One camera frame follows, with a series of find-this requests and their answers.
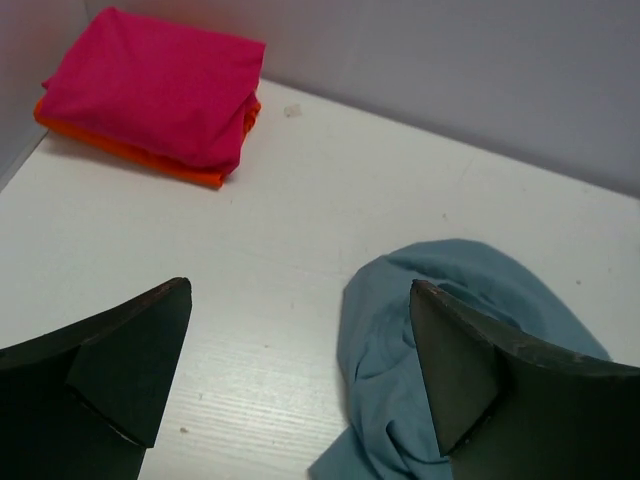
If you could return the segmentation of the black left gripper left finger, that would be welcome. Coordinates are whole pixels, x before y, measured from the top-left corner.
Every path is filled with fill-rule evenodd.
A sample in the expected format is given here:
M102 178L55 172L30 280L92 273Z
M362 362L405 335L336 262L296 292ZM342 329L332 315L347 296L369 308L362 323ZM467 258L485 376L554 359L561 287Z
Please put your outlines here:
M177 277L2 349L2 478L138 478L191 311L191 283Z

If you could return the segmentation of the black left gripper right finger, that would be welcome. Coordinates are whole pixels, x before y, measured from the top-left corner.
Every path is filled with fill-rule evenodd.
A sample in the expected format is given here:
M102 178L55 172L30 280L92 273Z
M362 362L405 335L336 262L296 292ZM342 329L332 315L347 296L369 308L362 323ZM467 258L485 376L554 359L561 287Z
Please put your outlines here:
M456 479L635 479L639 371L540 340L415 281L410 319Z

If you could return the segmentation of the blue-grey t-shirt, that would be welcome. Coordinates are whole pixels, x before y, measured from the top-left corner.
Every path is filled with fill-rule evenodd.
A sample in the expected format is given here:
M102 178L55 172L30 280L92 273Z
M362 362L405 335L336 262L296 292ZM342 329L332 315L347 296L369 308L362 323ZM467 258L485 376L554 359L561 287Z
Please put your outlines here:
M542 340L609 357L533 273L489 245L448 239L383 255L359 269L343 291L337 360L349 426L311 465L311 478L451 478L437 446L410 321L416 280Z

